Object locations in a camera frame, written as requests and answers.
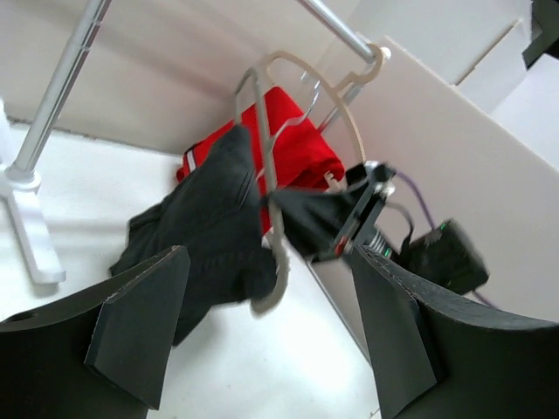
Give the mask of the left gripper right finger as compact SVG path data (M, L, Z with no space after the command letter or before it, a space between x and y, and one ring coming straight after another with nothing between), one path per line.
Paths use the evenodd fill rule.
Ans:
M349 265L382 417L557 417L555 322L483 306L362 246Z

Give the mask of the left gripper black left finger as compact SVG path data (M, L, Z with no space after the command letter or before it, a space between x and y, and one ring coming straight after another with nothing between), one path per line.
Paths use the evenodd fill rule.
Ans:
M160 408L187 285L182 246L1 323L3 418L144 418Z

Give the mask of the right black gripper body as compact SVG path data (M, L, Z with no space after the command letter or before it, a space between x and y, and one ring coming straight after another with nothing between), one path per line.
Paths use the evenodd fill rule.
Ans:
M357 245L369 247L373 252L392 260L397 259L397 252L387 237L376 227L389 192L389 180L395 172L377 161L364 161L346 171L345 180L348 187L354 187L366 181L366 188L357 199L349 218L343 224L327 251L314 256L315 262L327 262L337 258L346 258Z

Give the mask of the black denim trousers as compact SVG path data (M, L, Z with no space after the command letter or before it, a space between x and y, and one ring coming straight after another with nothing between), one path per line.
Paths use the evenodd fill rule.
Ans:
M276 285L276 262L262 244L261 206L249 131L236 125L205 161L166 195L128 221L128 243L110 267L123 273L180 245L190 269L173 344L213 306L262 300Z

